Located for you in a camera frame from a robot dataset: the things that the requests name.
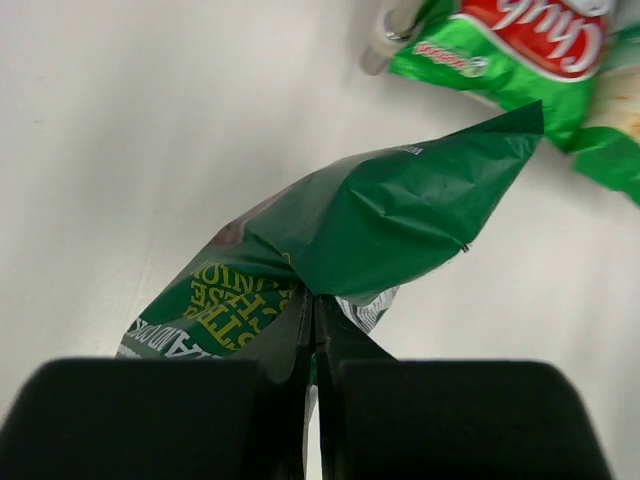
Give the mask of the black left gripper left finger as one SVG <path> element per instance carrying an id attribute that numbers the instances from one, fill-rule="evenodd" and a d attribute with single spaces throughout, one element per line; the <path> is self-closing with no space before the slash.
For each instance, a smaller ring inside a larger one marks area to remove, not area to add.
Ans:
<path id="1" fill-rule="evenodd" d="M 60 359 L 1 429 L 5 479 L 301 479 L 311 294 L 224 360 Z"/>

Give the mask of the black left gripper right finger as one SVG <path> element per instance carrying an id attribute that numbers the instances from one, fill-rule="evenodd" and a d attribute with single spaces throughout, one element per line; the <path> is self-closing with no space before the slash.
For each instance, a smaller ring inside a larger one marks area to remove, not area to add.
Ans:
<path id="1" fill-rule="evenodd" d="M 569 379 L 551 364 L 401 361 L 315 299 L 327 479 L 608 479 Z"/>

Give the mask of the green Real hand cooked bag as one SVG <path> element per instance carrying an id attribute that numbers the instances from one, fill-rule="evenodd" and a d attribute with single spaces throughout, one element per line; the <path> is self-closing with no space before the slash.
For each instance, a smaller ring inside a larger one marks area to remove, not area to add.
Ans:
<path id="1" fill-rule="evenodd" d="M 222 227 L 130 325 L 118 356 L 227 358 L 300 288 L 370 332 L 402 285 L 468 250 L 543 133 L 533 102 L 304 176 Z"/>

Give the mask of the green Chuba cassava chips bag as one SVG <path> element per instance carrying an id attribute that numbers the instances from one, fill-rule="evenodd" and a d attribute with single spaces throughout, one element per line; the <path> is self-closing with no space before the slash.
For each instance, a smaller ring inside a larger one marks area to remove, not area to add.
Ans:
<path id="1" fill-rule="evenodd" d="M 506 111 L 542 101 L 546 137 L 569 149 L 586 117 L 613 1 L 430 1 L 392 73 Z"/>

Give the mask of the white two-tier shelf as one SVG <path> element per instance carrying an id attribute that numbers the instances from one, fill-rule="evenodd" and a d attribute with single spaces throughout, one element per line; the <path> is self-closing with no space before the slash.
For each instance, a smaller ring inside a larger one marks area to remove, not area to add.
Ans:
<path id="1" fill-rule="evenodd" d="M 408 43 L 418 25 L 423 5 L 421 0 L 401 0 L 379 12 L 360 61 L 366 74 L 375 76 L 383 72 L 394 55 Z"/>

